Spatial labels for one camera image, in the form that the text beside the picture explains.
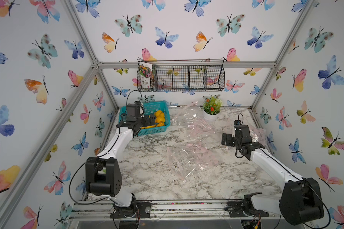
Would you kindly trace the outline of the yellow pear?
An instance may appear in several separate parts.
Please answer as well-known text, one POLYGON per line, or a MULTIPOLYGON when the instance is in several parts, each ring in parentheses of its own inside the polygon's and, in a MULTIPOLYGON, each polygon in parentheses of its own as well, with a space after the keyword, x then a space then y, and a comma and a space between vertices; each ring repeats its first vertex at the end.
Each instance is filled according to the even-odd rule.
POLYGON ((155 118, 155 123, 165 122, 165 117, 163 115, 159 115, 155 118))
POLYGON ((165 126, 165 123, 164 123, 164 122, 160 122, 160 123, 158 123, 156 126, 157 126, 157 127, 163 127, 163 126, 165 126))

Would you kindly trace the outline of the clear zip-top bag with pears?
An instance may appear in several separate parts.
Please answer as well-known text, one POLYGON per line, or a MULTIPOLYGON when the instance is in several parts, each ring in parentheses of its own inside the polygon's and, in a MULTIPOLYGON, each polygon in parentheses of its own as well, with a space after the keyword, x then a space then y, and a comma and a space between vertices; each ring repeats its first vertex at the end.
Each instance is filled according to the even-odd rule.
POLYGON ((256 128, 252 125, 248 125, 248 127, 252 142, 259 142, 264 147, 267 147, 266 130, 262 128, 256 128))

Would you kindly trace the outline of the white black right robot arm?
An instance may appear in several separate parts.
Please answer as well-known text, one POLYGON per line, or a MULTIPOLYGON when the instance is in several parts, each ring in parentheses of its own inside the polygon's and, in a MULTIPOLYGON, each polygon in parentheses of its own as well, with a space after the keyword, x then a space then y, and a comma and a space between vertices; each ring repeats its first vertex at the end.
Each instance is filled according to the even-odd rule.
POLYGON ((260 142, 253 142, 249 126, 240 120, 234 121, 232 134, 222 134, 222 144, 234 147, 236 153, 261 167, 281 188, 280 197, 256 192, 243 197, 241 210, 251 217, 261 213, 282 216, 296 226, 325 216, 318 182, 304 178, 277 160, 260 142))

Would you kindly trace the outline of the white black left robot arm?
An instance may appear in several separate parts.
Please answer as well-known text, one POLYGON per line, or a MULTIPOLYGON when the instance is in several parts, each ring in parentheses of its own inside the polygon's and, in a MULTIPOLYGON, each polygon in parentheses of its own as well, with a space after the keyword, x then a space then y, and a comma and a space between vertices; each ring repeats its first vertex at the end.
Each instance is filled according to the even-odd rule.
POLYGON ((130 141, 139 135, 147 124, 143 103, 126 106, 121 121, 116 125, 113 138, 96 157, 85 163, 87 193, 108 198, 118 207, 129 208, 134 195, 122 187, 122 174, 118 164, 130 141))

